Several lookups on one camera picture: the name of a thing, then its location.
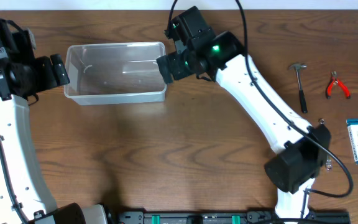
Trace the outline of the clear plastic container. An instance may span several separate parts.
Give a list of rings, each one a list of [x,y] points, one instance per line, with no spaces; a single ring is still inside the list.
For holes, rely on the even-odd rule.
[[[165,54],[162,42],[72,45],[64,94],[83,106],[164,101],[167,85],[156,59]]]

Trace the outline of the small steel hammer black grip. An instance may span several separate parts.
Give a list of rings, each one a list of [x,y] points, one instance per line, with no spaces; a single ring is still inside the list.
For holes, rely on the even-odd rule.
[[[301,76],[300,76],[300,71],[306,67],[307,66],[305,64],[294,63],[294,64],[290,65],[288,68],[289,70],[294,69],[294,71],[296,73],[296,77],[297,77],[297,81],[298,81],[298,88],[299,88],[300,106],[301,106],[302,113],[308,112],[306,98],[305,98],[305,94],[303,91],[303,86],[301,83]]]

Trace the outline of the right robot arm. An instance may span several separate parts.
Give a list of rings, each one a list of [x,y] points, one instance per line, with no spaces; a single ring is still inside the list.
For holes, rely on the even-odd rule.
[[[327,127],[314,128],[296,114],[260,74],[247,47],[229,31],[215,33],[197,7],[169,16],[164,34],[175,43],[173,53],[157,59],[164,82],[195,75],[231,94],[275,153],[264,170],[277,188],[277,218],[286,223],[309,219],[309,194],[329,152]]]

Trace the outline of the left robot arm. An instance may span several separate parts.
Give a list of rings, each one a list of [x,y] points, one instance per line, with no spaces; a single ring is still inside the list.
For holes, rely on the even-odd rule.
[[[43,178],[30,130],[30,97],[67,85],[59,54],[35,57],[29,29],[0,19],[0,223],[111,223],[102,204],[59,207]]]

